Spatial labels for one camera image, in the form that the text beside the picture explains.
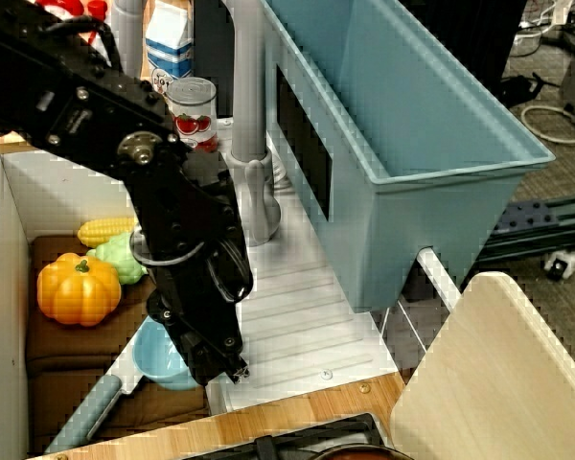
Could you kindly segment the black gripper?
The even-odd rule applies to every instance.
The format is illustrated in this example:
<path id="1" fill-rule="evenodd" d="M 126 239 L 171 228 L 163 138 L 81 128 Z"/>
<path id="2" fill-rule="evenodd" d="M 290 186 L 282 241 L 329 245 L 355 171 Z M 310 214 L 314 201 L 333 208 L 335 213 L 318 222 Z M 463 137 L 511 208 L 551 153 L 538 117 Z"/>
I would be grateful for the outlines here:
<path id="1" fill-rule="evenodd" d="M 247 379 L 236 315 L 236 305 L 253 288 L 244 238 L 201 243 L 171 265 L 155 268 L 155 276 L 170 311 L 171 338 L 193 379 L 202 386 L 222 373 L 234 384 Z"/>

